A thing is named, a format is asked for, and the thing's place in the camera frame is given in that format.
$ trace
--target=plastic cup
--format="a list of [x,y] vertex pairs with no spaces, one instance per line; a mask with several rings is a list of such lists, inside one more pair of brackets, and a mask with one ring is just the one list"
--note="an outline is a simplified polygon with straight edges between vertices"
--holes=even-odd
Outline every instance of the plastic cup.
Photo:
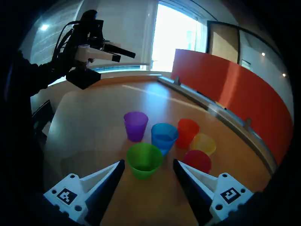
[[191,150],[186,153],[184,163],[204,173],[211,170],[211,159],[204,152],[199,150]]
[[142,140],[148,117],[143,112],[131,111],[123,117],[128,139],[133,142]]
[[179,148],[188,148],[195,135],[200,131],[199,125],[191,119],[181,119],[178,122],[179,138],[176,145]]
[[194,137],[191,149],[200,150],[210,156],[215,152],[216,145],[211,137],[207,136],[206,134],[199,133]]
[[167,123],[158,123],[152,127],[152,145],[160,149],[165,156],[179,136],[177,129]]
[[148,143],[139,143],[129,148],[126,159],[134,176],[144,180],[162,164],[163,156],[157,147]]

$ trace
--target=table surface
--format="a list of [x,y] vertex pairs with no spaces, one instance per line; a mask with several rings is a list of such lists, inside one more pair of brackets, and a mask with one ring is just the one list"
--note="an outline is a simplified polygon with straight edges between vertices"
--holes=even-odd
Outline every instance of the table surface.
[[[211,175],[227,172],[252,192],[262,191],[270,175],[252,149],[231,129],[187,98],[155,81],[93,87],[66,94],[52,121],[46,147],[44,178],[50,189],[69,173],[83,177],[126,160],[134,143],[127,140],[123,116],[142,111],[149,117],[143,142],[160,122],[177,126],[190,118],[216,142]],[[174,146],[147,180],[136,179],[126,163],[102,225],[197,225],[172,169],[188,149]]]

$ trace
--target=person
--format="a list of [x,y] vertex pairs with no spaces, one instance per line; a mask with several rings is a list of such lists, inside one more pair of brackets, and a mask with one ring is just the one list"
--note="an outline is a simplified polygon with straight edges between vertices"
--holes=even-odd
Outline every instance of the person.
[[[3,114],[5,121],[2,129],[5,138],[2,145],[2,178],[5,181],[2,192],[5,194],[4,202],[13,209],[14,213],[20,214],[13,220],[29,219],[36,222],[38,204],[47,204],[43,200],[43,152],[34,137],[31,117],[30,97],[41,89],[46,89],[49,84],[65,76],[72,67],[86,69],[89,62],[71,61],[59,57],[55,61],[46,64],[31,64],[23,58],[21,51],[17,51],[12,58],[12,63],[3,89]],[[42,213],[51,209],[40,209]],[[59,223],[66,219],[60,219],[55,214],[53,220],[59,218]],[[58,222],[47,221],[49,225]]]

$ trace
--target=blue cup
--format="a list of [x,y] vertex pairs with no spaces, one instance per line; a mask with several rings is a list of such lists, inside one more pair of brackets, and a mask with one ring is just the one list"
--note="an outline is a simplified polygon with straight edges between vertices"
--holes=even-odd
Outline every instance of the blue cup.
[[177,129],[167,123],[158,123],[152,127],[152,145],[160,149],[165,156],[177,140],[179,133]]

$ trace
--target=red wall panel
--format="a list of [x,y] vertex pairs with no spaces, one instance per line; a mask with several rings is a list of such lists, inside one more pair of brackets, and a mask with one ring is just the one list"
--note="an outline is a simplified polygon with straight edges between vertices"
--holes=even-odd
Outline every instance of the red wall panel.
[[251,127],[267,144],[277,163],[283,159],[293,133],[289,111],[276,91],[246,68],[206,53],[176,50],[172,79],[221,103]]

